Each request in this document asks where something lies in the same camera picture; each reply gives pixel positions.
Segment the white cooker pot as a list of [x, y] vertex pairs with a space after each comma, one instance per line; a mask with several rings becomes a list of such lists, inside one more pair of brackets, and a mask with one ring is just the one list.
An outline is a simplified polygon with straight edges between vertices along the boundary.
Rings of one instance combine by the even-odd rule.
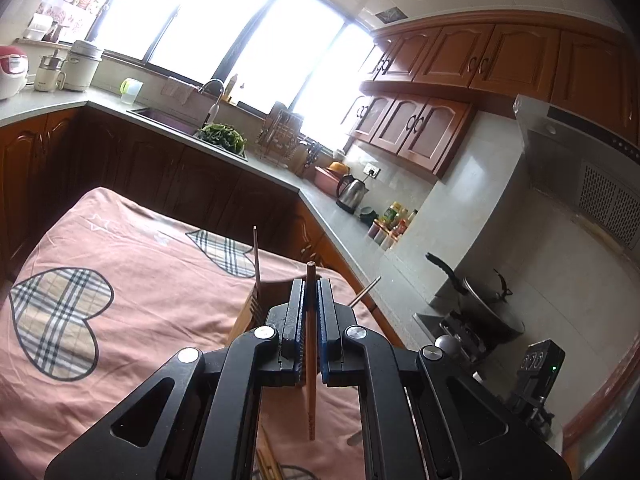
[[102, 61], [104, 50], [90, 41], [76, 40], [66, 55], [62, 66], [62, 88], [84, 92], [92, 83], [94, 74]]

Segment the upper wooden cabinets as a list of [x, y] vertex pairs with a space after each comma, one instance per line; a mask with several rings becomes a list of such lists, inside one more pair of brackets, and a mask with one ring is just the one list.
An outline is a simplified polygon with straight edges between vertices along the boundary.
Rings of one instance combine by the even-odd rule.
[[373, 34], [354, 139], [440, 178], [479, 110], [514, 115], [518, 96], [608, 130], [639, 157], [639, 57], [611, 27], [541, 11], [470, 11], [385, 26]]

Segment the pink basin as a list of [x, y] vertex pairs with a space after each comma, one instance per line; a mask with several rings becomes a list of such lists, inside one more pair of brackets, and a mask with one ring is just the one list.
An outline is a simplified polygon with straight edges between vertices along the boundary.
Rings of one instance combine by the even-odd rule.
[[314, 168], [314, 185], [326, 195], [336, 198], [337, 185], [342, 175], [326, 168]]

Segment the range hood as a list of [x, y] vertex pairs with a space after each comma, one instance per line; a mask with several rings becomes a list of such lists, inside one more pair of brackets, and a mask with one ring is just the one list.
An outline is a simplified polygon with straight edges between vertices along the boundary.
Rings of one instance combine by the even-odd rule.
[[547, 102], [518, 96], [513, 111], [529, 175], [639, 257], [639, 149], [611, 130]]

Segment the brown wooden chopstick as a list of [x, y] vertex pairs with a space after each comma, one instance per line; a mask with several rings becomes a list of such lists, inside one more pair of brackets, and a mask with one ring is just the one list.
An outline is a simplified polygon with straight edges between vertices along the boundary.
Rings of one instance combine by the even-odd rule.
[[316, 438], [316, 405], [318, 375], [317, 344], [317, 291], [316, 264], [309, 261], [306, 267], [306, 325], [305, 325], [305, 374], [306, 374], [306, 409], [308, 422], [308, 439]]

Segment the gas stove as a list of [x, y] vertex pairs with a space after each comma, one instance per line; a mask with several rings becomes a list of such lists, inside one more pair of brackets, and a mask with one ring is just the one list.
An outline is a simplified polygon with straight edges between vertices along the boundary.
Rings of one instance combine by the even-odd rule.
[[436, 347], [444, 350], [478, 382], [489, 386], [501, 378], [500, 370], [491, 359], [498, 341], [494, 337], [483, 338], [483, 333], [477, 333], [461, 314], [456, 311], [445, 316], [415, 313], [412, 317]]

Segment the green white jug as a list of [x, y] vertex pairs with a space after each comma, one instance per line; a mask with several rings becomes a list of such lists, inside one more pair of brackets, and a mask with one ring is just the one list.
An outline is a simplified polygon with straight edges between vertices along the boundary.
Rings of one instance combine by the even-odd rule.
[[134, 104], [137, 99], [140, 90], [142, 89], [143, 82], [134, 78], [126, 78], [122, 81], [119, 87], [120, 100], [126, 105]]

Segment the pink tablecloth with hearts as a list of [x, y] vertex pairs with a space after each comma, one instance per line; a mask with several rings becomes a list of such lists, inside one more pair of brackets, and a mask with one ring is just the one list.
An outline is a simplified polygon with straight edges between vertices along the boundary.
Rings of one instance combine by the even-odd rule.
[[[255, 283], [254, 245], [96, 188], [44, 234], [1, 309], [1, 474], [6, 479], [191, 479], [196, 375]], [[307, 263], [259, 249], [262, 282], [306, 281]], [[347, 306], [354, 292], [316, 269]], [[305, 374], [265, 387], [259, 425], [285, 478], [365, 479], [358, 390]]]

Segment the wooden cabinets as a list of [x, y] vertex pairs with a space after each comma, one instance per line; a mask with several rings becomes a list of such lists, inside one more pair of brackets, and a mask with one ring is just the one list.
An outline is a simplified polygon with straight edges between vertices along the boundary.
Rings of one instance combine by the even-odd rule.
[[99, 186], [240, 242], [256, 230], [265, 250], [367, 284], [297, 186], [89, 105], [2, 127], [1, 277], [15, 278], [43, 233]]
[[541, 11], [470, 11], [385, 26], [373, 34], [354, 139], [440, 178], [479, 110], [514, 115], [518, 96], [608, 130], [639, 157], [639, 57], [611, 27]]

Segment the dark chopstick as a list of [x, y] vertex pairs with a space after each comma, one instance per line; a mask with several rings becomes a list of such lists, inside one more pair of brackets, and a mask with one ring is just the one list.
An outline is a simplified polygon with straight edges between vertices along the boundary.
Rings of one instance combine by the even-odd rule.
[[253, 226], [253, 245], [254, 245], [254, 268], [255, 268], [255, 283], [256, 289], [260, 289], [262, 279], [260, 278], [260, 262], [259, 262], [259, 247], [258, 247], [258, 231], [257, 226]]

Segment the kitchen faucet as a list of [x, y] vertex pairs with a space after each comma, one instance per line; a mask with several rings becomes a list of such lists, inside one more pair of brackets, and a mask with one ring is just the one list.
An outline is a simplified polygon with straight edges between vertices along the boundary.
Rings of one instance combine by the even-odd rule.
[[211, 79], [198, 89], [198, 93], [202, 96], [208, 96], [212, 100], [212, 105], [209, 107], [202, 125], [205, 127], [212, 124], [218, 114], [219, 103], [224, 94], [224, 82], [217, 78]]

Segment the stainless electric kettle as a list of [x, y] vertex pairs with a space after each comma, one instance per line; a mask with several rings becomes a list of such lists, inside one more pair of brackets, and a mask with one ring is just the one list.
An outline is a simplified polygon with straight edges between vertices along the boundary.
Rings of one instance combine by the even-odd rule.
[[353, 214], [369, 189], [363, 180], [345, 174], [337, 183], [336, 204], [349, 214]]

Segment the wall power socket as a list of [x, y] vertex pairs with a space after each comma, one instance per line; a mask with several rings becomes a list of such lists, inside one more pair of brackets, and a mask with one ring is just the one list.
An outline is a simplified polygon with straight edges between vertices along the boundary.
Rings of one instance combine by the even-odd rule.
[[366, 175], [367, 179], [376, 179], [381, 172], [381, 168], [367, 162], [363, 167], [363, 173]]

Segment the dish drying rack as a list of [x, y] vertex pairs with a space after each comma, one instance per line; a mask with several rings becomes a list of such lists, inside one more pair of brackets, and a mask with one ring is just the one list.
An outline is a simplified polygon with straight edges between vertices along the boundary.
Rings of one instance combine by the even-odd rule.
[[285, 166], [299, 144], [303, 117], [291, 112], [283, 103], [275, 102], [256, 140], [260, 158]]

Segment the green vegetables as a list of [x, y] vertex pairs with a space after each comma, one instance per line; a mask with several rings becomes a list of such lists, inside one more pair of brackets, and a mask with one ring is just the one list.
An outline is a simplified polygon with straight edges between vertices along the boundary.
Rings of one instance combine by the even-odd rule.
[[196, 136], [209, 144], [219, 146], [235, 155], [243, 155], [245, 139], [234, 127], [224, 124], [208, 124], [198, 129]]

